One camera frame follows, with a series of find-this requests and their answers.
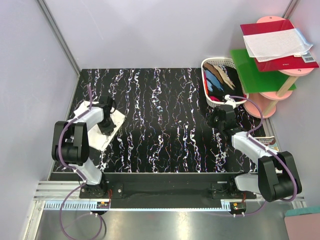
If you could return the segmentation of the white daisy print t-shirt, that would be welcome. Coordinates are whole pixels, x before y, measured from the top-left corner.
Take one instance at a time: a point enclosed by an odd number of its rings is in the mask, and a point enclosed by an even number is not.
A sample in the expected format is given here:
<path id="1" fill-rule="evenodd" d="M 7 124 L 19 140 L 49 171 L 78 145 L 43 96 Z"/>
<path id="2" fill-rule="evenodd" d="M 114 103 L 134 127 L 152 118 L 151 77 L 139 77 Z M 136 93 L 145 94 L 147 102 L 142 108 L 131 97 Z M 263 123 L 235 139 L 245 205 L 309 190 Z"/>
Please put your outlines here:
<path id="1" fill-rule="evenodd" d="M 110 120 L 104 122 L 105 115 L 101 107 L 92 106 L 90 112 L 83 115 L 85 111 L 89 110 L 89 104 L 89 101 L 83 101 L 73 111 L 74 117 L 77 119 L 75 122 L 86 123 L 89 146 L 98 151 L 104 151 L 124 123 L 125 115 L 112 107 Z"/>

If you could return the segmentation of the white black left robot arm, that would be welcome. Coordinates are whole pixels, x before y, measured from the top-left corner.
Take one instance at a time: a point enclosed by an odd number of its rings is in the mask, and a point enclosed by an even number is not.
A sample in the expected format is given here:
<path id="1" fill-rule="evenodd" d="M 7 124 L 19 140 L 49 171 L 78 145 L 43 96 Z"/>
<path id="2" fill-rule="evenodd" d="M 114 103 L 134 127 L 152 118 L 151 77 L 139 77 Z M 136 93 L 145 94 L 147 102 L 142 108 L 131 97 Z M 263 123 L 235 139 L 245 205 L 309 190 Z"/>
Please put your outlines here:
<path id="1" fill-rule="evenodd" d="M 90 148 L 97 150 L 107 146 L 117 131 L 112 115 L 117 104 L 110 96 L 96 103 L 83 103 L 68 121 L 58 121 L 54 125 L 52 159 L 76 173 L 90 192 L 97 198 L 108 193 L 108 186 L 102 182 L 102 172 L 90 159 Z"/>

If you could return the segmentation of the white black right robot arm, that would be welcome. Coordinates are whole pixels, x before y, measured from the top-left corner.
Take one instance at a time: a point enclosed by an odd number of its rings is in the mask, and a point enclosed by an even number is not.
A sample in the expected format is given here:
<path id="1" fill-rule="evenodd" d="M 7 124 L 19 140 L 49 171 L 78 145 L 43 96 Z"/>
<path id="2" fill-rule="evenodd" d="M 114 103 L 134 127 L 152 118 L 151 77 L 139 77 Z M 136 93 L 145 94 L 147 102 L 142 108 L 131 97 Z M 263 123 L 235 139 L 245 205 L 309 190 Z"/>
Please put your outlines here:
<path id="1" fill-rule="evenodd" d="M 242 173 L 227 185 L 228 195 L 239 198 L 244 192 L 261 195 L 265 201 L 293 201 L 302 192 L 302 184 L 293 155 L 270 149 L 239 126 L 231 105 L 216 107 L 207 123 L 224 143 L 253 161 L 257 173 Z"/>

